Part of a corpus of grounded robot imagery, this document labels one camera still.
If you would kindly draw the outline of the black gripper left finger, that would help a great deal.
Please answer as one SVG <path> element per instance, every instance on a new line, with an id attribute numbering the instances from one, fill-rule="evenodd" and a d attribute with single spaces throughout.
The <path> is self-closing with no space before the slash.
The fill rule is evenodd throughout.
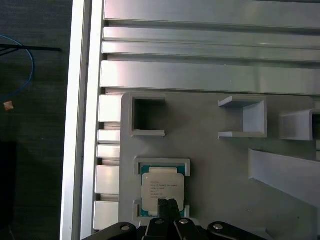
<path id="1" fill-rule="evenodd" d="M 157 217 L 151 219 L 147 225 L 136 227 L 129 222 L 118 222 L 100 230 L 87 240 L 172 240 L 173 239 L 173 201 L 159 199 L 157 203 Z"/>

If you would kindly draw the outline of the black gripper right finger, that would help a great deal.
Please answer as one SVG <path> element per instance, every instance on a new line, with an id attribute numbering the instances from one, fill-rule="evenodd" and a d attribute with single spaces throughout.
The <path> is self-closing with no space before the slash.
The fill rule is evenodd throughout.
<path id="1" fill-rule="evenodd" d="M 181 217 L 178 203 L 175 199 L 167 200 L 167 220 L 173 227 L 169 238 L 179 240 L 261 240 L 262 237 L 237 228 L 233 225 L 216 221 L 206 229 L 196 225 L 190 218 Z"/>

